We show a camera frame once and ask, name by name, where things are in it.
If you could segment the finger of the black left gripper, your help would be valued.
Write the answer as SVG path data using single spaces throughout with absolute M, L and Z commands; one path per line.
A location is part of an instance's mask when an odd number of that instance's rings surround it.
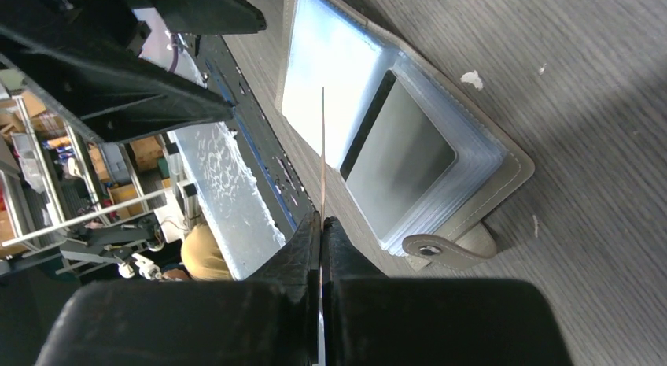
M 247 0 L 125 0 L 132 9 L 155 9 L 173 32 L 246 35 L 267 29 L 263 12 Z
M 3 24 L 1 58 L 25 75 L 47 108 L 95 142 L 130 142 L 234 118 L 221 95 L 86 28 Z

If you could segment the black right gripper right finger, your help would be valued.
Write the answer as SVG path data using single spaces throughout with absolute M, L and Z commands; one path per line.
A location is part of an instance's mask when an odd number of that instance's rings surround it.
M 517 279 L 390 278 L 335 217 L 321 237 L 328 365 L 570 365 L 551 306 Z

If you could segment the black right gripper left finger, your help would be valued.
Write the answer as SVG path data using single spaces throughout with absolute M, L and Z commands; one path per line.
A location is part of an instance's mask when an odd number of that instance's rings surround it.
M 91 283 L 67 301 L 39 365 L 316 365 L 321 216 L 241 281 Z

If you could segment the grey card holder wallet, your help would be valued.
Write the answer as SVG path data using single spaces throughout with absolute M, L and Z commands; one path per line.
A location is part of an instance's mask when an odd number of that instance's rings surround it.
M 531 158 L 400 37 L 342 0 L 284 0 L 276 106 L 341 174 L 378 245 L 415 268 L 492 259 L 482 220 Z

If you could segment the gold card black stripe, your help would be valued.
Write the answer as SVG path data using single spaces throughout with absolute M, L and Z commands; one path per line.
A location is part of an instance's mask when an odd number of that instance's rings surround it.
M 321 87 L 321 166 L 320 166 L 320 195 L 321 195 L 321 205 L 320 205 L 320 216 L 321 216 L 321 228 L 324 228 L 324 223 L 326 220 L 326 113 L 325 113 L 325 87 Z

